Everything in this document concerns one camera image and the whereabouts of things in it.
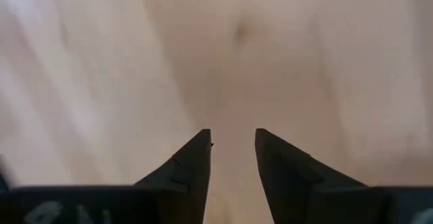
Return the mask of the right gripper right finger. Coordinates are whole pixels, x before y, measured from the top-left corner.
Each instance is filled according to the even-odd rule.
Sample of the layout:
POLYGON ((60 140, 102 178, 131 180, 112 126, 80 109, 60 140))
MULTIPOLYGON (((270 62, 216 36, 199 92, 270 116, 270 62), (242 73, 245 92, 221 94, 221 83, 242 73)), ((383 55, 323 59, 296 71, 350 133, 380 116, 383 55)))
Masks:
POLYGON ((275 223, 304 223, 310 195, 365 185, 341 173, 270 131, 255 131, 260 180, 275 223))

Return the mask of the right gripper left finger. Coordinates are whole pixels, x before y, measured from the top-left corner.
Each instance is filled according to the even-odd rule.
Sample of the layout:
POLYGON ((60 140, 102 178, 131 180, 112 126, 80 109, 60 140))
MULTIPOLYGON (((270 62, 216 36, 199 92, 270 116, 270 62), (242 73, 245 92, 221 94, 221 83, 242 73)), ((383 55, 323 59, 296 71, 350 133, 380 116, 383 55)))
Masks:
POLYGON ((202 129, 163 165, 134 184, 155 193, 160 223, 203 223, 211 149, 210 129, 202 129))

